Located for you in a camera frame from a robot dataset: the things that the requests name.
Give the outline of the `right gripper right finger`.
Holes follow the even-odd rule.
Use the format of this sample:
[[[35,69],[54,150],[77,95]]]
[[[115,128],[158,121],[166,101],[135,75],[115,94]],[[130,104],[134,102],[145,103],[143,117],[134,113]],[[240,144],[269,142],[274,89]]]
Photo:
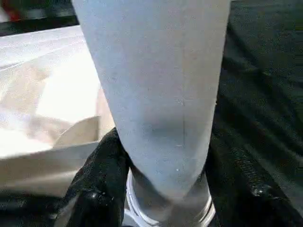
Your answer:
[[[303,218],[249,154],[211,136],[205,173],[221,227],[301,227]]]

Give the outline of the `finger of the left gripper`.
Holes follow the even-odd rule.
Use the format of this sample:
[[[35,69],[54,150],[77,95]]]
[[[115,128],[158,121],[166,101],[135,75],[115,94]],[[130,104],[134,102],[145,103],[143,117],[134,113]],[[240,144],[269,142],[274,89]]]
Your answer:
[[[0,225],[2,227],[52,227],[62,198],[20,192],[0,194]]]

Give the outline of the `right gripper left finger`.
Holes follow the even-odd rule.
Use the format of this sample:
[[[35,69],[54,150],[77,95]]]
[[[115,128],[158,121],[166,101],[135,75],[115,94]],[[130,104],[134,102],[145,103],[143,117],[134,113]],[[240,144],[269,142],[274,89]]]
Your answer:
[[[122,226],[129,165],[129,156],[113,128],[76,173],[54,226]]]

